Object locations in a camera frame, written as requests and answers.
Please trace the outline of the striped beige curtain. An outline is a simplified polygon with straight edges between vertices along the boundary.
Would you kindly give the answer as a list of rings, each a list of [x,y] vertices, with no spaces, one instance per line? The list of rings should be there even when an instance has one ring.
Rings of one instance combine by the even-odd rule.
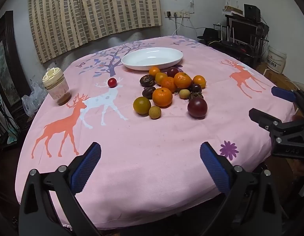
[[[90,41],[162,24],[160,0],[28,0],[28,9],[41,63]]]

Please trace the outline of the pale longan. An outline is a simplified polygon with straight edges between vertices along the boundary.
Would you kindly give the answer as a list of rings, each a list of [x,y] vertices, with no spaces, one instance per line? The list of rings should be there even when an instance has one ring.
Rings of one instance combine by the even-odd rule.
[[[187,100],[190,97],[190,91],[188,89],[181,89],[179,91],[179,97],[181,99]]]

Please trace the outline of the large orange mandarin front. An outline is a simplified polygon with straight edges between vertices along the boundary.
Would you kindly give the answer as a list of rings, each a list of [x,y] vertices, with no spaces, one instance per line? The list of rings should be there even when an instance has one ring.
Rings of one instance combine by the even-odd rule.
[[[158,88],[153,92],[152,100],[156,106],[164,108],[171,105],[173,94],[168,88]]]

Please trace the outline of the large orange mandarin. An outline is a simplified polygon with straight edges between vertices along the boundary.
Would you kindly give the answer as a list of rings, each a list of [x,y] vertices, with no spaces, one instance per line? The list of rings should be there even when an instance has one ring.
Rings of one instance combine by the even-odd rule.
[[[153,92],[152,100],[156,106],[164,108],[171,105],[173,94],[168,88],[158,88]]]
[[[179,89],[187,89],[191,82],[190,76],[184,72],[179,72],[174,76],[174,83]]]

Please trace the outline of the brown passion fruit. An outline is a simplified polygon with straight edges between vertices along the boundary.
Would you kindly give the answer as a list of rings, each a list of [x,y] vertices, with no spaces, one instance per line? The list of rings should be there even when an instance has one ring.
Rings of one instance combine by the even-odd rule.
[[[156,88],[154,86],[145,87],[142,91],[142,96],[149,100],[152,100],[152,95],[155,90]]]
[[[144,75],[140,78],[140,84],[143,87],[152,87],[155,85],[154,77],[150,74]]]

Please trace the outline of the yellow-orange round fruit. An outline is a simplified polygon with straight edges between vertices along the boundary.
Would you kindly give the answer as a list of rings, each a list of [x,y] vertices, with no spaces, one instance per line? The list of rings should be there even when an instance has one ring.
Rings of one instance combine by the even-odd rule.
[[[162,72],[159,72],[155,75],[155,82],[161,86],[162,85],[162,81],[163,79],[165,79],[167,77],[167,74],[166,73],[162,73]]]

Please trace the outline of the dark framed cabinet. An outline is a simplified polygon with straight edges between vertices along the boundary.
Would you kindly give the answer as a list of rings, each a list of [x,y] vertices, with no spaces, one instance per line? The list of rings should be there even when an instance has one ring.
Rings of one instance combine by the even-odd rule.
[[[18,123],[28,120],[22,97],[30,93],[16,47],[13,11],[6,11],[0,18],[0,96]]]

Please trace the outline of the large dark purple plum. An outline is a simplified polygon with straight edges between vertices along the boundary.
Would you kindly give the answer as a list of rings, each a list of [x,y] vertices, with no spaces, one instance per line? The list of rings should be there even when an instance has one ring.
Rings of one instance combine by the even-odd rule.
[[[190,116],[194,118],[204,118],[207,114],[208,106],[203,98],[195,97],[189,101],[187,110]]]

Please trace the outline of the red cherry tomato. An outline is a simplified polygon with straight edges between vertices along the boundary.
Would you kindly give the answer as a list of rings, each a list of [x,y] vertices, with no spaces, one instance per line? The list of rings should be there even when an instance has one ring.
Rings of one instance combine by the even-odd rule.
[[[117,86],[117,80],[116,78],[110,78],[108,79],[107,81],[107,85],[110,87],[110,88],[115,88]]]

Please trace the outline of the small orange mandarin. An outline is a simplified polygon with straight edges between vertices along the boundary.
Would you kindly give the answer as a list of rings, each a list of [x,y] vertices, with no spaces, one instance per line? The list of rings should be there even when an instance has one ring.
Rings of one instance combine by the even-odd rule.
[[[202,89],[204,89],[206,87],[206,79],[201,75],[194,76],[193,82],[196,85],[199,85]]]

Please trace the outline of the small tan longan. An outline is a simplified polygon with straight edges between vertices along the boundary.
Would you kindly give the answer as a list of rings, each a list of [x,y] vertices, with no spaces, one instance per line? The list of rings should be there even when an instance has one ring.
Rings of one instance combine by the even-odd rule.
[[[160,107],[158,106],[152,106],[150,109],[149,109],[149,117],[151,119],[158,119],[160,118],[162,115],[162,111],[160,109]]]

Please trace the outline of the green-yellow round fruit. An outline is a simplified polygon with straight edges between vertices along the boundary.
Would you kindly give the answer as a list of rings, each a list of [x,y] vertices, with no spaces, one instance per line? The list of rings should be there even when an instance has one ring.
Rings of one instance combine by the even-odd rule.
[[[133,102],[134,111],[140,115],[148,114],[150,108],[151,108],[151,102],[148,98],[144,96],[136,98]]]

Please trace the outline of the small orange top fruit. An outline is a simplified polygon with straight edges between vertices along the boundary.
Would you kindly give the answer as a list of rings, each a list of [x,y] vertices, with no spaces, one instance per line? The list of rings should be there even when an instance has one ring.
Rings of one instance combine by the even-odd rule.
[[[155,78],[158,73],[160,73],[160,69],[158,67],[151,67],[149,69],[149,75],[153,76],[153,78]]]

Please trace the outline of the black shelf with electronics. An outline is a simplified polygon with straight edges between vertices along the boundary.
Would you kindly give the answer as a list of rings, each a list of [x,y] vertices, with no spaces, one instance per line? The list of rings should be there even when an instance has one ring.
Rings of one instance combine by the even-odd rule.
[[[205,28],[198,37],[199,42],[256,68],[269,33],[260,9],[250,4],[244,4],[243,10],[226,5],[223,13],[226,25],[214,24],[213,28]]]

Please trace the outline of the large orange mandarin back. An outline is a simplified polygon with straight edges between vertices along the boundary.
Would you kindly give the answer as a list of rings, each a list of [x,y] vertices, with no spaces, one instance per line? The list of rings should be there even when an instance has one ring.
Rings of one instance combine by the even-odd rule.
[[[179,72],[174,76],[174,83],[179,89],[187,89],[191,82],[190,76],[184,72]]]

